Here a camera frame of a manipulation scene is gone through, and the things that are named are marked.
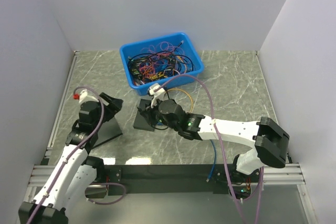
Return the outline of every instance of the yellow cable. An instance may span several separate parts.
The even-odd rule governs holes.
[[[185,93],[189,97],[189,99],[191,101],[191,108],[190,108],[190,112],[189,113],[191,113],[193,111],[193,109],[194,109],[194,102],[193,102],[193,99],[191,98],[191,95],[187,91],[184,91],[183,89],[177,89],[177,88],[168,89],[168,91],[172,91],[172,90],[181,91],[181,92]]]

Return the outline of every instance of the blue cable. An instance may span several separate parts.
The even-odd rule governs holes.
[[[216,152],[216,147],[215,147],[215,143],[214,141],[210,140],[213,148],[214,148],[214,152],[215,152],[215,158],[214,158],[214,164],[212,165],[211,171],[208,175],[208,178],[206,179],[207,182],[209,182],[209,180],[212,178],[212,174],[214,173],[214,169],[215,169],[215,165],[216,165],[216,159],[217,159],[217,152]]]

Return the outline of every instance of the gray marble surface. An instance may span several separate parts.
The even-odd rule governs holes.
[[[198,77],[207,85],[215,108],[215,117],[234,121],[255,121],[261,116],[275,119],[259,61],[254,51],[199,51],[205,70]],[[49,164],[54,165],[64,147],[79,105],[72,99],[78,85],[88,85],[97,92],[124,100],[116,119],[123,135],[93,150],[90,155],[104,158],[109,164],[211,164],[214,151],[210,141],[189,141],[173,130],[148,132],[133,128],[140,96],[127,83],[119,52],[82,51],[77,56]],[[194,100],[194,113],[210,115],[209,100],[201,86],[194,82],[181,86]],[[189,98],[172,91],[171,97],[184,110]],[[223,162],[216,142],[218,163]],[[228,162],[249,147],[225,142]]]

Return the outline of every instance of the robotic arm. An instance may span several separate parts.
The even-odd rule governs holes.
[[[152,102],[140,114],[151,125],[162,123],[189,140],[217,140],[214,123],[224,141],[251,147],[245,154],[235,157],[236,170],[250,175],[262,166],[283,168],[286,164],[289,135],[272,119],[235,122],[215,119],[201,114],[186,113],[173,99],[163,101],[164,89],[156,83],[149,89]]]
[[[103,123],[111,120],[122,107],[122,100],[115,99],[105,93],[99,95],[108,105],[104,105]],[[95,142],[98,140],[98,131],[81,148],[77,149],[71,158],[65,158],[96,128],[101,117],[101,103],[83,90],[79,96],[79,119],[72,126],[66,146],[61,158],[44,187],[34,197],[33,202],[23,202],[19,209],[19,218],[26,224],[34,209],[39,207],[31,224],[67,224],[72,206],[83,196],[87,187],[95,183],[106,182],[104,162],[101,158],[89,156]],[[47,188],[53,184],[48,193]]]

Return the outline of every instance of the gray floor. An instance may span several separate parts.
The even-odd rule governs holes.
[[[104,202],[113,201],[109,196]],[[254,223],[257,197],[243,204]],[[259,224],[307,224],[296,186],[267,186],[262,192]],[[236,224],[242,223],[227,195],[211,193],[131,194],[115,205],[98,206],[83,198],[74,207],[70,224]]]
[[[214,100],[215,117],[234,121],[255,121],[261,116],[275,119],[263,74],[254,51],[199,51],[205,70],[199,78],[205,82]],[[72,73],[65,106],[54,138],[50,165],[54,165],[63,149],[67,134],[78,118],[78,103],[72,91],[78,85],[89,85],[98,92],[124,100],[116,119],[123,136],[93,150],[90,155],[102,157],[110,164],[211,164],[214,151],[209,141],[189,141],[173,130],[147,132],[135,130],[133,122],[140,97],[127,83],[118,51],[80,52]],[[183,85],[194,100],[194,113],[209,115],[209,101],[196,82]],[[188,97],[171,92],[186,111]],[[225,142],[228,162],[249,147]],[[218,163],[223,158],[218,155]]]

